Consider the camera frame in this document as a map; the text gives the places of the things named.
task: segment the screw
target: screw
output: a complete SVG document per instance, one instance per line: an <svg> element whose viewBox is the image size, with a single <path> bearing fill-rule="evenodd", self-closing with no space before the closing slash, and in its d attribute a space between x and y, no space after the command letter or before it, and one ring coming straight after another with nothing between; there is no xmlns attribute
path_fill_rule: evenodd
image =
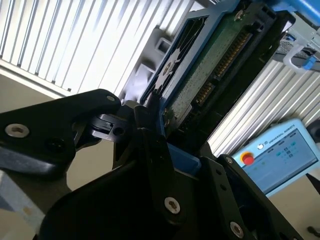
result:
<svg viewBox="0 0 320 240"><path fill-rule="evenodd" d="M238 238L242 239L244 237L244 231L242 230L242 228L239 226L238 223L232 221L230 222L230 228L231 231L234 233L234 235L236 235Z"/></svg>
<svg viewBox="0 0 320 240"><path fill-rule="evenodd" d="M234 16L234 21L237 21L237 20L241 20L242 16L244 15L244 11L243 10L240 10L236 13L236 15Z"/></svg>
<svg viewBox="0 0 320 240"><path fill-rule="evenodd" d="M234 161L230 157L226 157L225 159L229 164L233 164L234 163Z"/></svg>
<svg viewBox="0 0 320 240"><path fill-rule="evenodd" d="M108 100L112 101L112 102L115 101L115 98L114 98L113 96L106 96L106 98L107 98Z"/></svg>
<svg viewBox="0 0 320 240"><path fill-rule="evenodd" d="M173 197L166 197L164 200L165 208L172 214L180 213L180 204Z"/></svg>
<svg viewBox="0 0 320 240"><path fill-rule="evenodd" d="M10 137L23 139L29 135L30 131L25 125L19 123L13 123L6 126L5 133Z"/></svg>

